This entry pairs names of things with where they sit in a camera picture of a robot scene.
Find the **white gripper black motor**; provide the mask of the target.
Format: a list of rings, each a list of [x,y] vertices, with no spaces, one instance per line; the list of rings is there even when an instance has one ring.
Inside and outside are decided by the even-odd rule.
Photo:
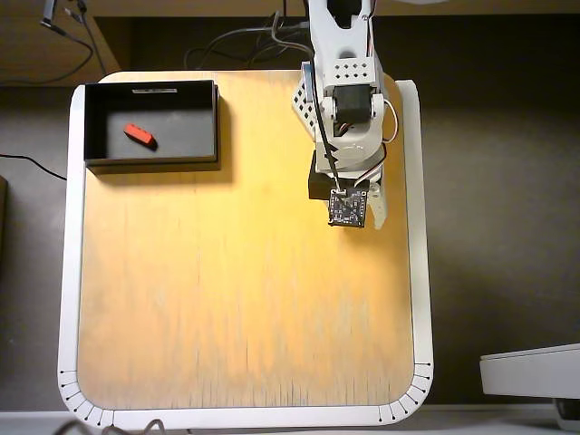
[[[388,206],[384,189],[385,147],[379,142],[380,137],[355,130],[342,136],[328,133],[328,149],[339,179],[336,181],[320,132],[313,130],[312,134],[315,148],[307,181],[308,197],[330,199],[332,190],[343,196],[364,190],[373,215],[373,227],[381,229],[388,216]]]

